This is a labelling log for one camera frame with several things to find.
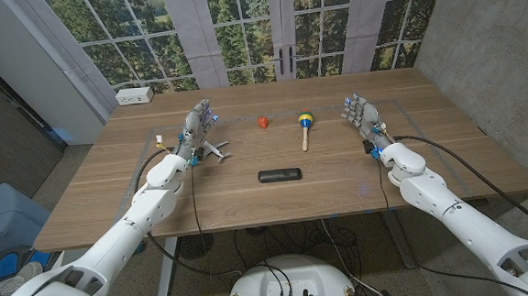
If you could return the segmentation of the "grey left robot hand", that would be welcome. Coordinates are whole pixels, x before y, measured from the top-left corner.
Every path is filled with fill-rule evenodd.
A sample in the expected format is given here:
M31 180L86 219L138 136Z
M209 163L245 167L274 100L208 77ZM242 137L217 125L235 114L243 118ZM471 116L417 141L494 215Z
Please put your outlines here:
M203 99L186 116L182 126L181 139L174 149L174 154L190 160L193 152L198 148L207 148L220 159L224 157L215 145L208 142L205 137L217 120L210 109L210 100Z

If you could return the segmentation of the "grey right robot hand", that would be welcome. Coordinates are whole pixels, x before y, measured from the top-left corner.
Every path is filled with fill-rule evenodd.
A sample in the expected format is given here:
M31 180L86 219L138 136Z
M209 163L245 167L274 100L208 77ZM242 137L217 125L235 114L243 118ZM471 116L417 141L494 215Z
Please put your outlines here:
M358 129L363 138L364 151L378 159L381 151L394 142L378 108L356 93L344 101L344 108L341 116Z

